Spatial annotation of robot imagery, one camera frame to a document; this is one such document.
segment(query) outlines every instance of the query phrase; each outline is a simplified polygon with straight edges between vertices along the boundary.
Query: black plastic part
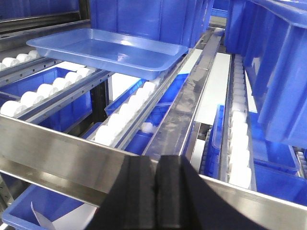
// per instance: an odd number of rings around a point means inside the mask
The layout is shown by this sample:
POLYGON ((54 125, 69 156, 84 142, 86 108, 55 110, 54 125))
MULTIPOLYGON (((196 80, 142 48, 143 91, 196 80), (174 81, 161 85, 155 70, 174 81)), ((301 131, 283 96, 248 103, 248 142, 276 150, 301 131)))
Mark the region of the black plastic part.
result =
POLYGON ((86 230, 260 230, 213 191, 185 157, 126 156, 86 230))
POLYGON ((191 230, 259 230, 254 223, 225 202, 196 173, 184 157, 181 169, 189 201, 191 230))
POLYGON ((156 170, 159 229, 189 229, 189 211, 181 158, 162 156, 156 170))
POLYGON ((149 157, 129 157, 86 230, 153 230, 154 188, 149 157))
POLYGON ((104 122, 107 119, 105 108, 109 101, 107 80, 91 90, 93 123, 104 122))

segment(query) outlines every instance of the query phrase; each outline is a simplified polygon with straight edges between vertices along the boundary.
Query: metal rail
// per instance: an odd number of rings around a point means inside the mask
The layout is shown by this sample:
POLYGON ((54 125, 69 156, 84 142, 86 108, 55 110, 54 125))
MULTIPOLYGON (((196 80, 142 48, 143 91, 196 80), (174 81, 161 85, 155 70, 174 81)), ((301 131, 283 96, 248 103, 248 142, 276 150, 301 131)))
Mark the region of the metal rail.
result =
POLYGON ((72 23, 65 23, 60 25, 46 26, 43 28, 36 28, 20 32, 8 33, 0 35, 0 52, 15 49, 25 46, 25 43, 33 38, 42 37, 63 31, 89 28, 90 20, 77 21, 72 23))
POLYGON ((37 105, 24 110, 17 115, 16 118, 32 124, 39 124, 84 93, 107 80, 112 74, 113 73, 109 71, 99 70, 51 97, 48 97, 37 105))
POLYGON ((25 62, 15 67, 0 71, 0 87, 11 84, 31 74, 61 63, 60 60, 43 57, 30 62, 25 62))
POLYGON ((0 22, 0 34, 16 32, 20 30, 34 29, 49 25, 71 23, 80 20, 78 11, 59 13, 44 16, 34 16, 21 19, 13 19, 0 22))
POLYGON ((224 30, 216 28, 188 76, 169 112, 143 155, 159 160, 161 155, 185 153, 194 117, 203 94, 224 30))

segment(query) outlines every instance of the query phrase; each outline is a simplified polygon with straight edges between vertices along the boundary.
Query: white roller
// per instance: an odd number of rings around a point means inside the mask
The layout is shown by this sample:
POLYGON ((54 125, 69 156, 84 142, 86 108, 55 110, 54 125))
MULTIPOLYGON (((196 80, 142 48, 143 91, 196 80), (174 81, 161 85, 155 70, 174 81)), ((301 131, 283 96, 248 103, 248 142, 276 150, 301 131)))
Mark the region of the white roller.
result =
POLYGON ((135 111, 131 106, 125 103, 120 107, 119 114, 126 117, 126 121, 129 121, 135 115, 135 111))
POLYGON ((6 69, 6 68, 7 68, 6 65, 4 65, 3 63, 0 62, 0 71, 3 70, 3 69, 6 69))
POLYGON ((128 105, 136 113, 142 106, 142 99, 138 98, 136 95, 132 95, 128 100, 128 105))
POLYGON ((71 81, 65 79, 65 78, 56 78, 54 81, 53 81, 53 84, 52 84, 54 87, 58 88, 59 91, 67 88, 68 86, 71 85, 71 81))
POLYGON ((31 50, 29 52, 29 55, 32 57, 32 59, 40 58, 40 55, 39 55, 39 53, 36 50, 31 50))
POLYGON ((234 83, 244 84, 243 78, 234 78, 234 83))
POLYGON ((1 107, 0 114, 5 115, 5 116, 14 117, 17 114, 21 113, 26 108, 27 107, 21 104, 20 102, 7 101, 1 107))
POLYGON ((70 81, 72 84, 76 83, 77 81, 80 81, 82 78, 82 75, 75 72, 68 72, 65 76, 65 79, 70 81))
POLYGON ((234 72, 234 79, 244 79, 243 70, 237 70, 234 72))
POLYGON ((239 95, 245 97, 245 90, 243 89, 233 89, 233 95, 239 95))
POLYGON ((229 171, 232 169, 232 165, 241 165, 243 167, 248 167, 249 165, 250 153, 246 149, 236 148, 232 150, 229 158, 229 171))
POLYGON ((230 172, 229 183, 242 187, 249 188, 251 181, 251 169, 233 164, 230 172))
POLYGON ((5 59, 2 60, 2 63, 6 66, 6 67, 12 67, 12 66, 16 66, 18 64, 20 64, 20 61, 12 58, 12 57, 6 57, 5 59))
POLYGON ((39 95, 36 92, 32 92, 32 91, 27 91, 25 92, 21 99, 20 102, 21 104, 24 104, 27 107, 31 107, 34 104, 39 103, 40 101, 42 101, 44 99, 44 97, 42 95, 39 95))
POLYGON ((137 96, 137 98, 139 100, 142 101, 142 103, 144 103, 147 100, 147 98, 149 97, 149 91, 147 91, 146 89, 143 89, 143 88, 139 88, 136 91, 135 95, 137 96))
POLYGON ((19 60, 21 63, 23 63, 26 61, 30 61, 32 57, 28 54, 19 54, 17 55, 16 59, 19 60))
POLYGON ((161 82, 161 78, 156 78, 155 80, 152 80, 151 82, 155 85, 159 85, 161 82))
POLYGON ((144 133, 153 133, 154 132, 154 126, 150 122, 144 122, 141 126, 141 130, 144 133))
POLYGON ((233 94, 232 101, 244 104, 245 101, 246 101, 246 98, 245 98, 245 96, 233 94))
POLYGON ((233 113, 234 111, 245 111, 245 104, 238 103, 238 102, 233 102, 231 106, 231 112, 233 113))
POLYGON ((111 127, 100 126, 96 132, 95 142, 102 145, 110 145, 115 138, 115 134, 111 127))
POLYGON ((77 74, 80 74, 82 78, 85 78, 94 72, 95 70, 89 69, 88 67, 83 67, 77 70, 77 74))
POLYGON ((237 136, 246 135, 248 128, 245 126, 246 123, 240 123, 236 126, 233 126, 230 131, 230 140, 236 138, 237 136))
POLYGON ((117 135, 126 125, 126 121, 123 115, 112 114, 109 118, 107 126, 117 135))
POLYGON ((234 111, 232 113, 231 117, 231 126, 233 126, 234 122, 240 122, 240 123, 245 123, 246 122, 247 115, 245 112, 241 111, 234 111))
POLYGON ((39 95, 42 95, 44 98, 48 98, 57 93, 58 91, 59 89, 57 87, 54 87, 50 84, 41 84, 37 89, 37 93, 39 95))
POLYGON ((243 148, 248 149, 248 136, 247 135, 237 135, 233 136, 230 140, 229 150, 233 148, 243 148))

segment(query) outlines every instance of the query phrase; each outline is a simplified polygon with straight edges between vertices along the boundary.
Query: blue plastic bin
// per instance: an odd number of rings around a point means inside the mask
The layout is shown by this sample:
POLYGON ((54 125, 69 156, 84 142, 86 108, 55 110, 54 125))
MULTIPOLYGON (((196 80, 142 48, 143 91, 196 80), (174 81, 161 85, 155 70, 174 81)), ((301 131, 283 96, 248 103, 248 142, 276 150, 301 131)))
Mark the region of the blue plastic bin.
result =
POLYGON ((265 138, 307 148, 307 3, 238 0, 230 5, 227 50, 244 56, 265 138))
MULTIPOLYGON (((218 165, 216 166, 216 162, 214 161, 218 159, 216 155, 219 156, 221 148, 223 115, 224 106, 219 105, 217 110, 218 117, 216 116, 215 118, 211 132, 212 148, 208 148, 208 155, 212 155, 213 158, 212 162, 209 162, 211 158, 207 158, 208 162, 206 163, 206 166, 210 166, 206 167, 206 172, 211 174, 218 170, 218 165)), ((296 174, 300 167, 293 148, 285 144, 266 141, 261 127, 257 123, 258 114, 250 112, 249 116, 251 121, 254 163, 285 173, 296 174)))
POLYGON ((34 209, 50 221, 55 221, 83 204, 67 196, 31 185, 3 212, 2 221, 17 230, 46 230, 39 226, 31 210, 31 202, 34 209))
POLYGON ((208 27, 213 0, 91 0, 90 5, 94 29, 193 47, 208 27))
POLYGON ((78 10, 78 0, 1 0, 0 20, 78 10))
POLYGON ((300 205, 307 205, 307 180, 255 165, 257 191, 300 205))
MULTIPOLYGON (((68 72, 69 70, 67 69, 55 67, 3 86, 0 88, 0 92, 21 97, 26 91, 36 91, 43 83, 52 84, 55 78, 65 77, 68 72)), ((39 125, 63 132, 84 116, 89 115, 91 112, 91 95, 90 92, 87 92, 48 117, 39 125)))

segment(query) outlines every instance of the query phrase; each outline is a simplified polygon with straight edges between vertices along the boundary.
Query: stainless steel rail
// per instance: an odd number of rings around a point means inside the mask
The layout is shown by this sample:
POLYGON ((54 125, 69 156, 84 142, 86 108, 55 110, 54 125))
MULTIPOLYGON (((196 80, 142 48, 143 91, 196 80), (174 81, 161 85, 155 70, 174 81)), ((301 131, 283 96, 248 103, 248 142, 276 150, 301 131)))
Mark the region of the stainless steel rail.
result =
POLYGON ((216 28, 143 155, 182 155, 224 30, 216 28))

